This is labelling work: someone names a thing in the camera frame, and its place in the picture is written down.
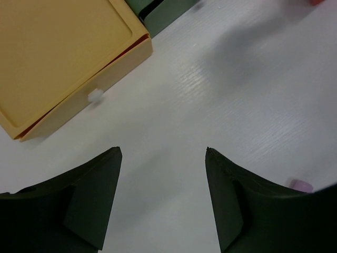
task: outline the green container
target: green container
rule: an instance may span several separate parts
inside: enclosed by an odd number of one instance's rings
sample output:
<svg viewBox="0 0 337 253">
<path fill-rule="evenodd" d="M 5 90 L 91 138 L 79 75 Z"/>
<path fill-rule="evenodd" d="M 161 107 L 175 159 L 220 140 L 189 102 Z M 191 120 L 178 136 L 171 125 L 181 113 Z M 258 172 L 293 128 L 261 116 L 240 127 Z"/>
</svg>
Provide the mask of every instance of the green container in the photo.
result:
<svg viewBox="0 0 337 253">
<path fill-rule="evenodd" d="M 126 0 L 137 17 L 144 23 L 151 37 L 190 9 L 199 0 Z"/>
</svg>

